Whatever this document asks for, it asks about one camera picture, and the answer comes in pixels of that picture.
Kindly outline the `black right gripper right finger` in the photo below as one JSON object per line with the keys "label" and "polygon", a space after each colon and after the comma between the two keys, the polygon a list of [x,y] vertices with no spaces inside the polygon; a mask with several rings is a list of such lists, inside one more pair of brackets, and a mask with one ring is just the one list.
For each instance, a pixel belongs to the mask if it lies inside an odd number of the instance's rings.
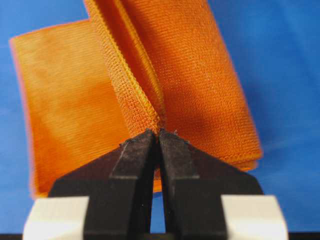
{"label": "black right gripper right finger", "polygon": [[284,240],[278,201],[252,175],[159,133],[165,229],[178,240]]}

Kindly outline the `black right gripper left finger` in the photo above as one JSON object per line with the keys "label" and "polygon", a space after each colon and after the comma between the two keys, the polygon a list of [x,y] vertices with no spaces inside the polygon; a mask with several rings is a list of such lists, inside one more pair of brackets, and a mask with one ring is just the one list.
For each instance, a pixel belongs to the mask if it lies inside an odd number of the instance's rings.
{"label": "black right gripper left finger", "polygon": [[38,198],[25,240],[134,240],[148,233],[155,136],[146,130],[117,149],[60,177]]}

